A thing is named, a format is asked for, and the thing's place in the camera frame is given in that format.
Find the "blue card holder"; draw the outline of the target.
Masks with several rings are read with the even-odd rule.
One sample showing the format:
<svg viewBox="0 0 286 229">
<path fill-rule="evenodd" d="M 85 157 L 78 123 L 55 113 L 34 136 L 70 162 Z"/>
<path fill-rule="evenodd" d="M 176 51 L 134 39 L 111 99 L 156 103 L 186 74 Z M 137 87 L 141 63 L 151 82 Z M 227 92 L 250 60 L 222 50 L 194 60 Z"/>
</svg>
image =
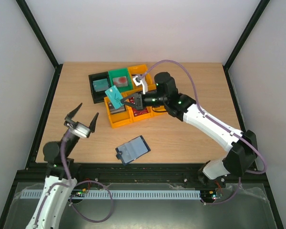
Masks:
<svg viewBox="0 0 286 229">
<path fill-rule="evenodd" d="M 151 149 L 145 141 L 144 137 L 140 135 L 118 146 L 115 151 L 116 158 L 121 160 L 122 164 L 125 166 L 150 152 Z"/>
</svg>

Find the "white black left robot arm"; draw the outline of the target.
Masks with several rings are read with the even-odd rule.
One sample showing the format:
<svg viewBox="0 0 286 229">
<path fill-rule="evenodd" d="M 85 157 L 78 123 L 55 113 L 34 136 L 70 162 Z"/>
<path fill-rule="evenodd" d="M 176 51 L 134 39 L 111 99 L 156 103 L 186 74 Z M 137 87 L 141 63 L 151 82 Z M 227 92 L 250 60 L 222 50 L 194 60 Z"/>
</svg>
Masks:
<svg viewBox="0 0 286 229">
<path fill-rule="evenodd" d="M 37 207 L 26 226 L 27 229 L 55 229 L 59 226 L 66 203 L 75 188 L 80 165 L 69 158 L 81 138 L 89 138 L 95 132 L 99 113 L 96 113 L 89 126 L 73 121 L 81 108 L 79 104 L 64 119 L 67 128 L 59 141 L 47 142 L 43 147 L 46 176 L 43 191 Z"/>
</svg>

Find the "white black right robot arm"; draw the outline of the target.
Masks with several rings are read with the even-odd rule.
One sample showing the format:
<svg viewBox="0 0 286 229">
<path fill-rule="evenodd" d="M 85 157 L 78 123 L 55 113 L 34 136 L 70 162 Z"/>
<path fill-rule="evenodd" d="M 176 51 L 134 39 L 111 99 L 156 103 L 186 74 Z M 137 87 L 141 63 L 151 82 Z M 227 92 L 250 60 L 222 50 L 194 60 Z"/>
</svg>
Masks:
<svg viewBox="0 0 286 229">
<path fill-rule="evenodd" d="M 154 91 L 133 93 L 121 103 L 136 110 L 163 106 L 170 116 L 198 128 L 227 152 L 223 158 L 208 161 L 200 169 L 198 181 L 202 186 L 208 187 L 224 175 L 242 177 L 249 171 L 257 158 L 257 140 L 253 131 L 235 129 L 209 114 L 198 101 L 178 92 L 175 80 L 168 72 L 158 73 L 154 80 Z"/>
</svg>

